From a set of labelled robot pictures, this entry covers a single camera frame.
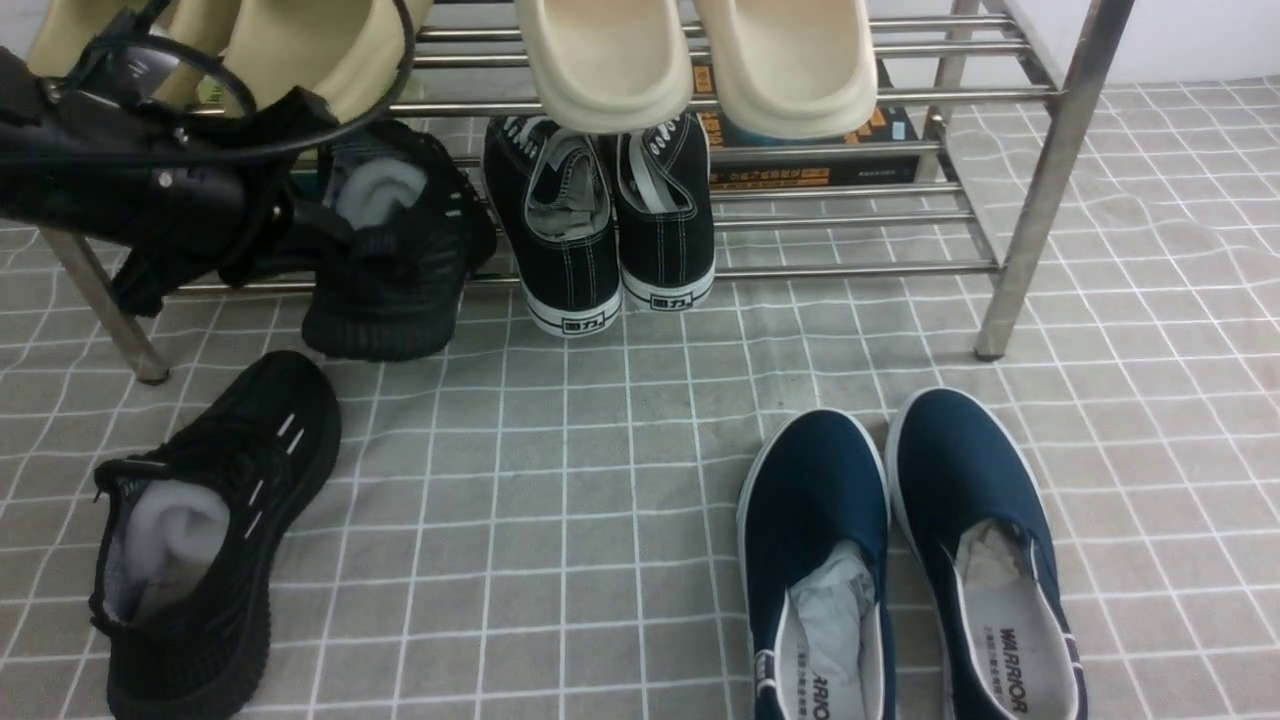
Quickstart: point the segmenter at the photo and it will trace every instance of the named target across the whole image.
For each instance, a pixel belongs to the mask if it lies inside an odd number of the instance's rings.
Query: shoe rack leg
[[[975,15],[980,9],[980,0],[954,0],[951,4],[952,15]],[[973,29],[956,28],[947,31],[948,41],[973,40]],[[960,87],[964,78],[965,55],[947,55],[938,60],[938,74],[933,79],[933,87],[940,90],[955,90]],[[942,131],[951,122],[952,106],[931,106],[924,115],[924,140],[940,140]],[[938,158],[924,155],[915,170],[915,182],[933,182],[938,177]]]
[[[111,300],[110,278],[88,242],[82,236],[49,228],[41,228],[40,234],[88,302],[90,310],[106,328],[111,342],[124,355],[124,361],[138,380],[160,384],[169,379],[169,365],[156,352],[142,327],[132,316],[120,313]]]
[[[1089,6],[1062,92],[1052,101],[1055,119],[1014,227],[1005,269],[996,278],[996,295],[978,333],[974,352],[983,360],[998,360],[1009,347],[1133,4],[1134,0],[1093,0]]]

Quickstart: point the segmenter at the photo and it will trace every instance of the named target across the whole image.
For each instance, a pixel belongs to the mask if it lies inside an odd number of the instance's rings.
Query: blue canvas shoe
[[[756,720],[892,720],[888,492],[867,430],[833,410],[787,423],[751,466],[737,529]]]
[[[943,637],[947,717],[1088,717],[1036,480],[963,392],[916,393],[890,428],[893,512],[924,565]]]

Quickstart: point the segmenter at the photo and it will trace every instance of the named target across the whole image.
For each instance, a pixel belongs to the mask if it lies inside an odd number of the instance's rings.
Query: black cable
[[[381,99],[372,108],[360,117],[343,123],[335,128],[315,132],[284,140],[269,142],[257,147],[244,147],[241,150],[218,150],[210,152],[81,152],[76,155],[15,155],[0,158],[0,170],[14,168],[67,168],[84,165],[113,165],[116,168],[191,168],[197,165],[252,165],[274,160],[287,155],[302,152],[317,145],[329,145],[337,140],[360,132],[380,119],[408,86],[410,76],[413,73],[413,55],[417,51],[417,31],[413,27],[413,18],[410,15],[404,0],[390,0],[399,14],[401,26],[404,31],[404,56],[401,59],[396,79]]]
[[[257,114],[257,102],[253,100],[253,92],[247,85],[244,85],[244,81],[242,81],[236,73],[230,72],[227,65],[223,65],[216,58],[205,55],[200,50],[188,47],[177,40],[170,40],[159,35],[111,35],[106,37],[96,37],[88,44],[88,46],[84,47],[84,56],[93,53],[106,53],[110,50],[123,50],[131,47],[154,50],[177,60],[182,60],[187,65],[191,65],[192,68],[221,83],[223,90],[236,100],[237,105],[239,105],[242,115],[248,118]],[[90,67],[88,63],[81,64],[83,67]]]

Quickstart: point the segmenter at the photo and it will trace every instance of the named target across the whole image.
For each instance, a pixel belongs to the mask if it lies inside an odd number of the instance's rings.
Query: beige slipper
[[[145,5],[146,0],[52,0],[27,64],[37,76],[65,76],[116,13],[125,8],[141,10]],[[160,26],[173,40],[218,55],[227,47],[238,10],[239,0],[182,0],[160,17]],[[201,78],[200,72],[180,65],[155,92],[155,99],[175,106],[191,105]]]
[[[431,0],[404,4],[421,27]],[[404,33],[390,0],[242,0],[223,64],[259,108],[301,86],[346,122],[387,92],[403,54]],[[234,101],[225,106],[236,111]]]

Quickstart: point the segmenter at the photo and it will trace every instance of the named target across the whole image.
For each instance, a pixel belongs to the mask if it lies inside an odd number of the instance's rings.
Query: black canvas shoe
[[[225,720],[250,701],[271,642],[271,560],[340,434],[320,369],[273,352],[169,442],[97,468],[111,509],[90,607],[111,641],[115,717]]]
[[[302,340],[330,357],[415,360],[453,340],[463,284],[497,231],[439,140],[385,120],[321,160],[325,204],[356,229],[316,272]]]
[[[591,140],[547,118],[494,118],[484,183],[538,325],[598,333],[622,310],[609,192]]]
[[[641,306],[687,310],[716,281],[710,150],[692,113],[602,143],[618,206],[622,284]]]

